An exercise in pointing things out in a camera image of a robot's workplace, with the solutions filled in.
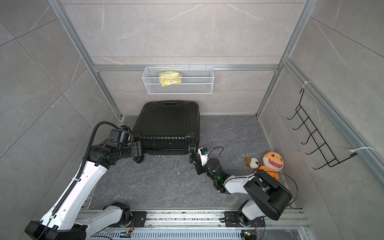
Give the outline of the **black hard-shell suitcase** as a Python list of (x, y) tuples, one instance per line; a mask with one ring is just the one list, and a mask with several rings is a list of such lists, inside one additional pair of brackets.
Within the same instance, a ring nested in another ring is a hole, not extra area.
[(133, 128), (141, 142), (142, 154), (195, 155), (200, 141), (200, 109), (193, 101), (155, 101), (146, 103)]

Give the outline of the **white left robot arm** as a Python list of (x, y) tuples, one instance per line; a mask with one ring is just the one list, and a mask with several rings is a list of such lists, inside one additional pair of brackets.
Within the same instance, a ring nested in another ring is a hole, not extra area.
[(120, 159), (142, 154), (128, 126), (99, 122), (91, 134), (82, 163), (70, 184), (52, 208), (39, 220), (31, 221), (25, 234), (33, 240), (86, 240), (111, 225), (134, 227), (129, 205), (114, 202), (89, 218), (78, 214), (107, 170)]

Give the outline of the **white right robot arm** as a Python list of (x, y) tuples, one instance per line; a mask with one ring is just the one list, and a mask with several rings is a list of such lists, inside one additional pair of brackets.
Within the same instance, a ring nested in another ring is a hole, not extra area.
[(230, 226), (256, 226), (256, 220), (264, 217), (277, 221), (285, 208), (296, 200), (279, 181), (284, 167), (284, 160), (279, 153), (265, 154), (261, 163), (256, 158), (246, 157), (248, 167), (254, 171), (246, 176), (227, 174), (219, 159), (212, 158), (210, 154), (207, 148), (192, 150), (190, 163), (195, 166), (197, 174), (207, 175), (221, 194), (250, 196), (250, 200), (245, 201), (231, 217), (221, 219)]

